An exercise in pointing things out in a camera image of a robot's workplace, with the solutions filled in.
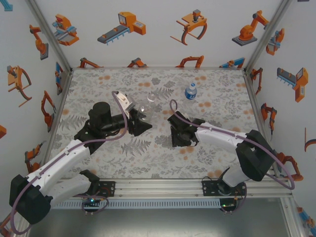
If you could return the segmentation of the aluminium table rear rail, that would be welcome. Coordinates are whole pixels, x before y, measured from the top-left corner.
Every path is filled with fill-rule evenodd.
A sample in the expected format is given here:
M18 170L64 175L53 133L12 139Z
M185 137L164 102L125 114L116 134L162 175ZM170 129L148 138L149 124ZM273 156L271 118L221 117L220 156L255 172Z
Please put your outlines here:
M220 68L220 67L200 67L200 68L194 68L194 67L183 67L183 68L178 68L178 67L102 67L102 68L72 68L73 72L74 71L88 71L88 70L93 70L93 71L101 71L101 70L142 70L142 71L148 71L148 70L211 70L211 71L216 71L216 70L222 70L222 71L244 71L245 68Z

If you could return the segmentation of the clear unlabelled plastic bottle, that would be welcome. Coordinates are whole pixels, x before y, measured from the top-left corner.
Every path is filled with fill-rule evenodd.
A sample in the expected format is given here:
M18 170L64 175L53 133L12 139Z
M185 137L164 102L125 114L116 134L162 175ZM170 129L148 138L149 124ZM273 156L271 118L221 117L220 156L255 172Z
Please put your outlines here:
M156 95L151 93L139 104L138 110L146 114L146 118L140 118L139 120L147 123L151 121L156 108L156 98Z

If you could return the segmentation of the aluminium frame post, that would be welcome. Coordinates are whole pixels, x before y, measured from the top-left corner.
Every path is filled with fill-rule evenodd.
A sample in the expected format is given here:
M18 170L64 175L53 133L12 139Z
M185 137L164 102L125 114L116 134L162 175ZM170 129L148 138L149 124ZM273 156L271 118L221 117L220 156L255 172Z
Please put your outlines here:
M281 0L280 4L276 8L268 26L266 27L261 39L259 40L258 45L255 47L254 52L252 53L248 64L245 67L245 74L248 76L252 69L254 68L256 62L258 61L260 55L264 51L266 45L268 44L272 34L276 31L276 28L283 16L287 12L290 5L294 0Z
M57 55L58 59L60 60L63 69L65 69L68 74L72 73L72 66L70 65L68 59L66 58L60 44L58 43L57 39L54 36L53 31L51 30L48 21L46 20L44 14L42 13L39 5L37 4L36 0L25 0L29 10L33 14L34 18L36 19L39 27L41 28L42 32L45 34L48 43L51 45L52 49L54 50L55 54Z
M305 231L301 218L297 211L297 206L292 197L280 198L282 210L285 217L285 225L289 237L305 237Z

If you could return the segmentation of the blue label plastic bottle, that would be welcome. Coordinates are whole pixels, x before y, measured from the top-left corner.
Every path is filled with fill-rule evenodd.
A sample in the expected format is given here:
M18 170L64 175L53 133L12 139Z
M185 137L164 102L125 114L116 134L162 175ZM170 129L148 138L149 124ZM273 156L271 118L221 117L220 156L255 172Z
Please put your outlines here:
M185 95L184 105L186 108L192 108L193 106L198 105L198 101L196 100L196 96L198 93L197 86L195 89L192 90L190 89L190 84L186 87L185 92L184 92L184 95Z

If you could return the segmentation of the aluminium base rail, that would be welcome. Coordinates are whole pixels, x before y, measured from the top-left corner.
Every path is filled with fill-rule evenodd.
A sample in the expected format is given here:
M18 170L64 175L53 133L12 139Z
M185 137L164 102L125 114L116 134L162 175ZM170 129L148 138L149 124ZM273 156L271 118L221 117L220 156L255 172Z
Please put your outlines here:
M114 198L204 198L201 179L113 179ZM292 192L264 178L261 182L247 181L248 198L291 198Z

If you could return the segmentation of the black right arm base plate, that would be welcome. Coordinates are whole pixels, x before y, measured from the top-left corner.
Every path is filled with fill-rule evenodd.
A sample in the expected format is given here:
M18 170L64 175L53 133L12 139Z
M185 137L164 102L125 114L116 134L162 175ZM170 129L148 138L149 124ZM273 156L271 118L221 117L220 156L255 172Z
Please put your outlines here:
M202 192L204 197L219 197L218 182L206 180L202 181Z

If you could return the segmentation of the aluminium table side rail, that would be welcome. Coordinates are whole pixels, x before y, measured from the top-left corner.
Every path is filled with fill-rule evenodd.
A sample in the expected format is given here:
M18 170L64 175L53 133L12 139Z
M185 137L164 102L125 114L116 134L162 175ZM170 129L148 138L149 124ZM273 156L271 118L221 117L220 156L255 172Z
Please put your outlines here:
M55 120L54 120L53 125L52 125L52 130L51 130L51 134L50 134L50 137L49 137L47 150L46 150L45 156L43 157L43 159L42 159L42 161L40 163L41 164L40 168L43 168L44 165L49 162L50 154L51 154L52 147L53 147L54 140L55 140L55 136L56 136L56 133L57 133L57 130L58 130L58 127L59 127L59 122L60 122L60 118L61 118L61 115L62 115L62 111L64 109L64 105L65 105L65 102L66 102L66 99L67 99L67 96L68 96L68 92L69 92L70 84L71 84L71 81L72 81L72 78L73 78L73 74L74 74L74 70L72 70L66 76L66 82L65 82L65 87L63 89L63 93L62 93L61 102L60 102L59 109L57 111Z
M246 72L244 72L244 71L242 71L242 72L243 72L244 82L246 85L247 93L248 93L249 100L250 100L250 103L252 106L252 110L254 113L254 117L255 117L258 131L262 134L262 136L266 139L268 144L272 147L272 144L269 140L269 137L267 136L266 131L265 131L264 121L262 119L260 107L259 107L258 102L257 102L257 98L256 98L255 91L254 91L252 83L251 83L251 79L250 79L249 75L246 74Z

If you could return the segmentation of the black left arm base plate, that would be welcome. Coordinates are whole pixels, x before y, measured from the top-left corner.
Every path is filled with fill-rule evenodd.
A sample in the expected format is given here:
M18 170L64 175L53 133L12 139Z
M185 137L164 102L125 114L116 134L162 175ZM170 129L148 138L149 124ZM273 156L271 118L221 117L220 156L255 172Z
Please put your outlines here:
M100 181L97 195L103 197L114 197L116 190L115 181Z

